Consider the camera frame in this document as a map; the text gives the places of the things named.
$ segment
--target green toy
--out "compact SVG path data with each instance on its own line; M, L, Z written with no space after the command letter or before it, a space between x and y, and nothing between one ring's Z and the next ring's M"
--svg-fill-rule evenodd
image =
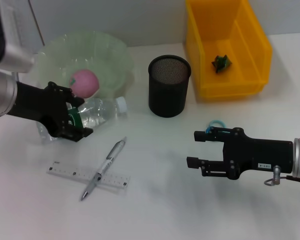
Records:
M232 62L228 58L227 55L224 56L216 56L212 65L215 67L215 73L222 72L223 70L227 69Z

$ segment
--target white wall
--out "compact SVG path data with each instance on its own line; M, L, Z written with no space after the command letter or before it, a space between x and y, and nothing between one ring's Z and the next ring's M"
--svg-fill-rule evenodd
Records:
M30 1L45 42L79 29L113 34L129 46L179 43L185 37L185 0ZM268 35L300 32L300 0L249 1Z
M22 45L34 53L38 52L43 45L28 0L5 0L5 2L15 9Z

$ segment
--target white bottle cap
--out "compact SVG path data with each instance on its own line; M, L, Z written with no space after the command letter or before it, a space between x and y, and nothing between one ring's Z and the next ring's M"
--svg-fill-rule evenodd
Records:
M118 97L115 99L116 104L118 106L118 110L120 114L124 114L127 112L128 108L127 108L127 103L126 100L123 96Z

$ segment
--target silver pen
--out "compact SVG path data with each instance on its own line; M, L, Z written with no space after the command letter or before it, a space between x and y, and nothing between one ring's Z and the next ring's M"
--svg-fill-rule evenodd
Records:
M114 145L114 147L112 148L112 150L109 152L108 156L106 157L105 161L101 165L101 167L96 171L96 174L93 176L93 178L89 182L88 186L86 186L80 201L85 199L95 189L95 187L98 185L98 182L101 180L103 175L109 169L110 165L114 162L115 158L118 156L118 154L124 148L126 141L127 141L127 137L125 136L121 141L118 141Z

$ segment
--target white ruler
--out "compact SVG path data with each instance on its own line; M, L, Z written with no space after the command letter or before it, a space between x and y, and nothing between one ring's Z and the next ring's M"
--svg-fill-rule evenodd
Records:
M94 177L96 172L97 168L76 166L73 164L62 163L59 161L54 161L46 171L47 174L67 178L85 184L88 184L90 182L90 180ZM107 171L99 181L97 187L99 185L105 185L117 189L126 189L129 181L129 176L124 176L121 174L116 174Z

